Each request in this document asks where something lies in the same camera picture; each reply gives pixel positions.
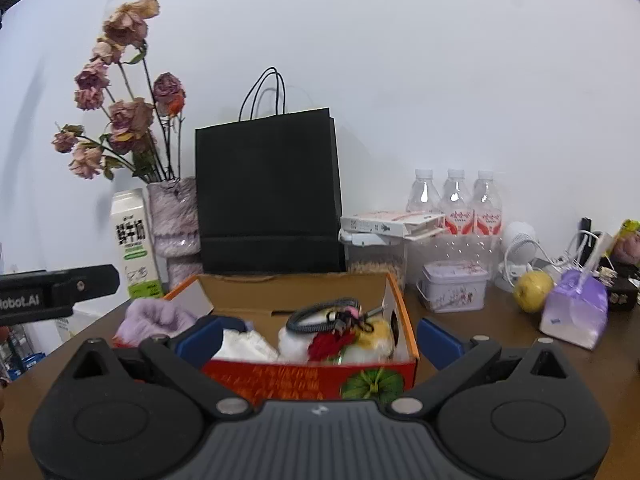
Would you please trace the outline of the middle water bottle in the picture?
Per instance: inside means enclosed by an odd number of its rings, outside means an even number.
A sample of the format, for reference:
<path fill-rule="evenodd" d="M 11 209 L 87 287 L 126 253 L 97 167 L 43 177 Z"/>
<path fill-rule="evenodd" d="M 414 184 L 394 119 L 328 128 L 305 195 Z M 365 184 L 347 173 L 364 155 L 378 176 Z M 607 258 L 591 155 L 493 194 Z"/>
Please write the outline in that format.
<path fill-rule="evenodd" d="M 449 169 L 439 203 L 446 234 L 468 235 L 473 232 L 474 209 L 462 169 Z"/>

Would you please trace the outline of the white round device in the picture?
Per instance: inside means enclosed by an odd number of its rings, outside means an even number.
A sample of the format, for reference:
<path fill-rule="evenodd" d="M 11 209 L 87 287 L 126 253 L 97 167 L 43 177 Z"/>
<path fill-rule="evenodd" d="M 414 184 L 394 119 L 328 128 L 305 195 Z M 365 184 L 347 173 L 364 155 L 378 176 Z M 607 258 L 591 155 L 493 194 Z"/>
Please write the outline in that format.
<path fill-rule="evenodd" d="M 495 284 L 505 292 L 512 292 L 518 279 L 532 270 L 537 253 L 534 228 L 521 221 L 509 223 L 502 232 L 500 259 Z"/>

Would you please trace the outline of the right water bottle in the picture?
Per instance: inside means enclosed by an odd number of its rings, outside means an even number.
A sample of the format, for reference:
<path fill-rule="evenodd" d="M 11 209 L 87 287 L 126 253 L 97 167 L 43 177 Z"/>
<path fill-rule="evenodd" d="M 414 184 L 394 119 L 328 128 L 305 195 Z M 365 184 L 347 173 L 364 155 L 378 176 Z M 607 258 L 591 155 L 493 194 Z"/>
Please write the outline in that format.
<path fill-rule="evenodd" d="M 473 185 L 474 233 L 497 236 L 502 228 L 502 200 L 496 188 L 494 173 L 480 170 Z"/>

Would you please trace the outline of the pink bud ornament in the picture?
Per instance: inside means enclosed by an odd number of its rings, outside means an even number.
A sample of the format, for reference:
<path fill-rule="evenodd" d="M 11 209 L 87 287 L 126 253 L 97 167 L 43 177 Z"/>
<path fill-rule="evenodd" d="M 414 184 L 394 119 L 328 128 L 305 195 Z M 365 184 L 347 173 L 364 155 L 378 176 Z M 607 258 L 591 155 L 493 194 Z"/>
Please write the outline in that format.
<path fill-rule="evenodd" d="M 613 261 L 638 266 L 640 261 L 640 222 L 627 219 L 616 234 L 610 255 Z"/>

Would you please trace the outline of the left water bottle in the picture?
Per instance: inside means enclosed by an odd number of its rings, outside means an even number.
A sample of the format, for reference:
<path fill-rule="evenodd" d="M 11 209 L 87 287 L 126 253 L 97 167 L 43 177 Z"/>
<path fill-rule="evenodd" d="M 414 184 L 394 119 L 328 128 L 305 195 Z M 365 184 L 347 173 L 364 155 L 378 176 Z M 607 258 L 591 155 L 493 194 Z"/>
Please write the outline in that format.
<path fill-rule="evenodd" d="M 440 196 L 435 188 L 433 170 L 417 169 L 407 200 L 406 211 L 424 212 L 424 214 L 439 214 Z"/>

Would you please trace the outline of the red artificial rose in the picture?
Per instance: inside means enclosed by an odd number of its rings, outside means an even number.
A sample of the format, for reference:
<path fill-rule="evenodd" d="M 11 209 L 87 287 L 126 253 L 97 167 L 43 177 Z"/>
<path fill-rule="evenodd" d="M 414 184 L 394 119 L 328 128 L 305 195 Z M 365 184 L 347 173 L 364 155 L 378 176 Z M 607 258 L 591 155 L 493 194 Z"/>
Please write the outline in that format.
<path fill-rule="evenodd" d="M 360 337 L 374 331 L 372 323 L 356 323 L 332 328 L 328 332 L 314 336 L 307 348 L 307 358 L 311 363 L 335 361 L 345 352 L 355 347 Z"/>

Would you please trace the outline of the purple textured ceramic vase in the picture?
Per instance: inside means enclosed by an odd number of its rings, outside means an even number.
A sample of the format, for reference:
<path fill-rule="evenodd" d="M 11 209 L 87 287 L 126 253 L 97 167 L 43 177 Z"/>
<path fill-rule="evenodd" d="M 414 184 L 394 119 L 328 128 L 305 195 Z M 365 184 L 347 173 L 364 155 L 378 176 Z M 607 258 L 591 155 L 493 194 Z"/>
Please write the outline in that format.
<path fill-rule="evenodd" d="M 169 288 L 174 289 L 203 272 L 196 181 L 151 183 L 148 193 L 154 249 L 166 260 Z"/>

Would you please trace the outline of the yellow green apple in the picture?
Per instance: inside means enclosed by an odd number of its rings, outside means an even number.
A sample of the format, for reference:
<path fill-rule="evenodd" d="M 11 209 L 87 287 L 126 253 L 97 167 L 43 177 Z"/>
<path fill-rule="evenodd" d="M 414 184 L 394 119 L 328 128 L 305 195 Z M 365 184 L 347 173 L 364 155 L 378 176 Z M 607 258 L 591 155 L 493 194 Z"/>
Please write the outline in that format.
<path fill-rule="evenodd" d="M 552 277 L 544 271 L 528 271 L 515 284 L 513 297 L 526 313 L 537 313 L 554 287 Z"/>

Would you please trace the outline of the yellow white plush hamster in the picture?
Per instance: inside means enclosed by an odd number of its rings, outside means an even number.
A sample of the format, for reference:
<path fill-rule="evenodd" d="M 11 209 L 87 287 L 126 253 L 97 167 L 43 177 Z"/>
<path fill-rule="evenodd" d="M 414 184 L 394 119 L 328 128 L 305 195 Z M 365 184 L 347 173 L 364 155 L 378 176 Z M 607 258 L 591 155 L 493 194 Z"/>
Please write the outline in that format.
<path fill-rule="evenodd" d="M 395 339 L 390 323 L 384 318 L 372 321 L 374 331 L 360 337 L 355 347 L 349 348 L 344 356 L 335 361 L 318 363 L 376 364 L 389 361 L 395 351 Z M 291 363 L 311 363 L 307 358 L 307 348 L 318 333 L 296 334 L 281 328 L 278 338 L 280 360 Z"/>

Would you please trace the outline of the white cloth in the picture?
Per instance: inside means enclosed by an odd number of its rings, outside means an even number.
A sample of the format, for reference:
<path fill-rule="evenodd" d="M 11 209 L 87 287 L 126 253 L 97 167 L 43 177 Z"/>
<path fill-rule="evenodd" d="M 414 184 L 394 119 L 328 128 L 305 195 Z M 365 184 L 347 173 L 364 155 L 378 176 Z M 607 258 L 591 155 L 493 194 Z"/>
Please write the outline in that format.
<path fill-rule="evenodd" d="M 277 350 L 256 330 L 224 330 L 220 349 L 213 355 L 213 360 L 252 363 L 273 363 L 278 359 Z"/>

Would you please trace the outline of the small decorated tin box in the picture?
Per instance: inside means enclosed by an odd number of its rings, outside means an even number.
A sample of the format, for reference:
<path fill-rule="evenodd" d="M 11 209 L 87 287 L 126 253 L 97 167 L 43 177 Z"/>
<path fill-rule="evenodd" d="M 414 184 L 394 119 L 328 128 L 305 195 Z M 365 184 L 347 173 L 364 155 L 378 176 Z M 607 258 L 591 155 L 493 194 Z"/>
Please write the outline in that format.
<path fill-rule="evenodd" d="M 416 287 L 431 312 L 477 311 L 484 308 L 488 278 L 487 269 L 472 261 L 434 261 L 424 264 Z"/>

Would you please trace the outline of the red cardboard pumpkin box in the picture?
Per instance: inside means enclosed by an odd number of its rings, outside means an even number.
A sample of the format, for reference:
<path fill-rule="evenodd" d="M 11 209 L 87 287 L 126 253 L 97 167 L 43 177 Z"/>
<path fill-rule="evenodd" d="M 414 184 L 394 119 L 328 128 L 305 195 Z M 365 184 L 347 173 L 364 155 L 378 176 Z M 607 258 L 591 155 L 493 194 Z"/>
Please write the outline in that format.
<path fill-rule="evenodd" d="M 375 400 L 412 388 L 418 348 L 388 273 L 189 278 L 127 308 L 114 344 L 152 335 L 204 375 L 265 400 Z"/>

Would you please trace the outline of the purple plush heart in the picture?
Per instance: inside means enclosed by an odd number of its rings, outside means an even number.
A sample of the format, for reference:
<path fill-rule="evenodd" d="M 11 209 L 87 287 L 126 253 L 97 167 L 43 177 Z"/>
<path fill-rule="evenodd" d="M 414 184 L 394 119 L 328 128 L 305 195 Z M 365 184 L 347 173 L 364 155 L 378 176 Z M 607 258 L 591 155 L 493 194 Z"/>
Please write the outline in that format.
<path fill-rule="evenodd" d="M 154 298 L 134 300 L 113 338 L 114 344 L 137 347 L 154 335 L 175 337 L 192 327 L 198 318 L 170 301 Z"/>

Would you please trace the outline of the clear plastic food container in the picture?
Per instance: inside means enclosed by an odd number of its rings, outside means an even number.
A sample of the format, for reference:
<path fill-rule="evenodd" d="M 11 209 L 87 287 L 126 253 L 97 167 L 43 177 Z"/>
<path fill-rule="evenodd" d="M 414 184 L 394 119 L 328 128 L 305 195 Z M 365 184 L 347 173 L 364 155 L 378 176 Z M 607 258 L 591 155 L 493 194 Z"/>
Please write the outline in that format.
<path fill-rule="evenodd" d="M 402 238 L 340 229 L 338 239 L 350 273 L 390 273 L 400 288 L 405 286 L 407 246 Z"/>

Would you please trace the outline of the white green milk carton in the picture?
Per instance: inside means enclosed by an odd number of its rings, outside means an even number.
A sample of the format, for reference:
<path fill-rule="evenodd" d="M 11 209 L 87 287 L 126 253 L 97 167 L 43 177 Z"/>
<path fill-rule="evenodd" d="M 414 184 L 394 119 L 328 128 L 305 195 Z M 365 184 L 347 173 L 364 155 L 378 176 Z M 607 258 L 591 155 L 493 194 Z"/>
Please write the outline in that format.
<path fill-rule="evenodd" d="M 163 296 L 141 188 L 114 194 L 111 222 L 129 297 L 138 299 Z"/>

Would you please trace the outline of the white red flat box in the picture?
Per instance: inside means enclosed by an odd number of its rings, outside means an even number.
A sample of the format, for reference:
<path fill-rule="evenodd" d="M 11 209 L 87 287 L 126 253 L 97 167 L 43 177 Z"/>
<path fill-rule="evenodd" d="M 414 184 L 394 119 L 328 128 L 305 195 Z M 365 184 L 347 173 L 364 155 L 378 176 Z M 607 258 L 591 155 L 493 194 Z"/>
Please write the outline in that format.
<path fill-rule="evenodd" d="M 442 232 L 443 214 L 407 211 L 375 211 L 366 214 L 345 214 L 341 229 L 349 233 L 369 233 L 388 237 L 418 240 Z"/>

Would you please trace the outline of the purple tissue pack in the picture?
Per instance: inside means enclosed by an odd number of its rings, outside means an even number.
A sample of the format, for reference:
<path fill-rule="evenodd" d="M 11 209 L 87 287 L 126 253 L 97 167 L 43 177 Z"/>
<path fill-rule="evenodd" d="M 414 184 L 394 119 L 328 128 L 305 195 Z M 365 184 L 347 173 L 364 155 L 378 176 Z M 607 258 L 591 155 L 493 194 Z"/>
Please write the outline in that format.
<path fill-rule="evenodd" d="M 549 292 L 539 325 L 541 333 L 585 350 L 597 347 L 608 322 L 608 294 L 594 271 L 612 239 L 602 233 L 582 267 L 567 270 Z"/>

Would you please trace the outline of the dried rose bouquet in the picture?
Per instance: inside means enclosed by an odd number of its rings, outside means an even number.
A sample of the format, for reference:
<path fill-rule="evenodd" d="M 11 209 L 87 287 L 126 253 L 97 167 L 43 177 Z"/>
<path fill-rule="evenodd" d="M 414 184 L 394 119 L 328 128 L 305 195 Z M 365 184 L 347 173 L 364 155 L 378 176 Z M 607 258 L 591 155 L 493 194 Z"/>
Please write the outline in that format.
<path fill-rule="evenodd" d="M 169 72 L 149 68 L 149 21 L 158 0 L 120 4 L 102 23 L 88 61 L 75 76 L 78 110 L 99 113 L 100 132 L 81 124 L 56 128 L 51 144 L 70 158 L 68 169 L 84 180 L 114 179 L 118 170 L 145 184 L 182 176 L 186 88 Z"/>

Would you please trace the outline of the black small gift box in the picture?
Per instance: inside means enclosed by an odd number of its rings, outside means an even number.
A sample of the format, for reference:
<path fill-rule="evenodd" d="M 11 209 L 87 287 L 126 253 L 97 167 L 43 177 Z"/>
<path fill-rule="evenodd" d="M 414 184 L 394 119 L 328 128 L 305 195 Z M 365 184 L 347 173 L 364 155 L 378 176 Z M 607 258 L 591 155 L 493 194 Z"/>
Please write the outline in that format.
<path fill-rule="evenodd" d="M 630 312 L 639 304 L 639 268 L 602 258 L 598 279 L 605 286 L 610 312 Z"/>

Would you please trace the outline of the water bottle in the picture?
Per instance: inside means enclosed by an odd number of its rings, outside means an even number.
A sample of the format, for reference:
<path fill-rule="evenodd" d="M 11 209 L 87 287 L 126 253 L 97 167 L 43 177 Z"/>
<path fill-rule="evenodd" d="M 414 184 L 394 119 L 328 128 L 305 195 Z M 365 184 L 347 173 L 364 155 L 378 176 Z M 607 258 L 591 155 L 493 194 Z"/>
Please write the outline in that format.
<path fill-rule="evenodd" d="M 433 170 L 417 169 L 407 200 L 406 211 L 424 212 L 424 214 L 439 214 L 440 196 L 435 188 Z"/>
<path fill-rule="evenodd" d="M 449 169 L 439 203 L 446 234 L 468 235 L 473 232 L 474 209 L 462 169 Z"/>
<path fill-rule="evenodd" d="M 473 185 L 474 233 L 497 236 L 502 228 L 502 200 L 496 188 L 494 173 L 480 170 Z"/>

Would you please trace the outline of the black paper shopping bag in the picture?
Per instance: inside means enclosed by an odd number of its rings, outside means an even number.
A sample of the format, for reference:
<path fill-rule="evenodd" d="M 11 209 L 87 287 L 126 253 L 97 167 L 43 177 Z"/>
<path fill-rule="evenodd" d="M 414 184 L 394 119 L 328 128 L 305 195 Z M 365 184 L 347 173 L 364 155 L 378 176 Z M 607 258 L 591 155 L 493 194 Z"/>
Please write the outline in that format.
<path fill-rule="evenodd" d="M 234 122 L 196 130 L 195 183 L 206 273 L 345 271 L 334 119 L 326 108 L 288 112 L 276 68 Z"/>

